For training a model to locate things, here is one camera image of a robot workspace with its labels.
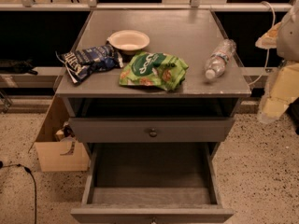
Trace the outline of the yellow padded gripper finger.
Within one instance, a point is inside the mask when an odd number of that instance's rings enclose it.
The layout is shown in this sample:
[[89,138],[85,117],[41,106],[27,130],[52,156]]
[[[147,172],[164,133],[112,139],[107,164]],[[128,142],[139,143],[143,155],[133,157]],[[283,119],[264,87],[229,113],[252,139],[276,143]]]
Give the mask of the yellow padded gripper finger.
[[287,61],[266,81],[257,119],[263,124],[278,120],[299,98],[299,62]]

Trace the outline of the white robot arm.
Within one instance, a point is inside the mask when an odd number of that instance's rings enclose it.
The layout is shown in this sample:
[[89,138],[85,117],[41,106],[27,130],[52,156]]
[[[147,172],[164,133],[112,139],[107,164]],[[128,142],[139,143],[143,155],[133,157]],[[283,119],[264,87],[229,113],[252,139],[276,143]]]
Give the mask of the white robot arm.
[[258,121],[264,124],[278,120],[299,98],[299,0],[280,22],[258,38],[255,46],[276,49],[283,65],[267,79],[261,99]]

